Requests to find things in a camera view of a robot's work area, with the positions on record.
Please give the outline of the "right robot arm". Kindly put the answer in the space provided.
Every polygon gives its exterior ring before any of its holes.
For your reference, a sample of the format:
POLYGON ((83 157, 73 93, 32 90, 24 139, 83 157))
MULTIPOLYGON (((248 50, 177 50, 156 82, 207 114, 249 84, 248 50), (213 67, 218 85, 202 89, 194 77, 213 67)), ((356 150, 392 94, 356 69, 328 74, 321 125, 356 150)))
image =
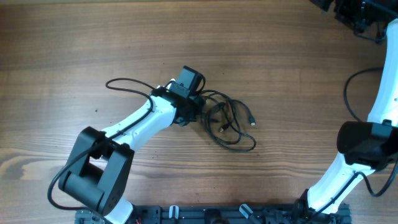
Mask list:
POLYGON ((378 94, 367 120, 355 117, 342 125, 335 160, 292 210, 296 222, 342 223, 337 214, 339 206, 361 181, 366 183, 372 197, 380 197, 397 175, 394 167, 378 192, 372 190, 368 180, 369 175, 389 164, 397 165, 397 1, 321 0, 313 4, 325 12, 335 4, 336 20, 362 39, 366 29, 375 24, 377 33, 370 41, 387 43, 378 94))

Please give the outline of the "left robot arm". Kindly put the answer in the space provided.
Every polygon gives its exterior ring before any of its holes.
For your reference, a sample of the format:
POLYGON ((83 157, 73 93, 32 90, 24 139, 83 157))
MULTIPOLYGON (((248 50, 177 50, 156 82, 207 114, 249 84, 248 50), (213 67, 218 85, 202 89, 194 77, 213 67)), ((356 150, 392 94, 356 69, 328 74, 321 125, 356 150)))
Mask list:
POLYGON ((176 80, 144 93, 146 103, 124 120, 101 131, 85 128, 49 186, 49 202, 58 185, 82 203, 74 208, 76 223, 140 223, 134 205, 123 197, 134 154, 159 131, 195 120, 204 105, 205 82, 201 73, 184 66, 176 80))

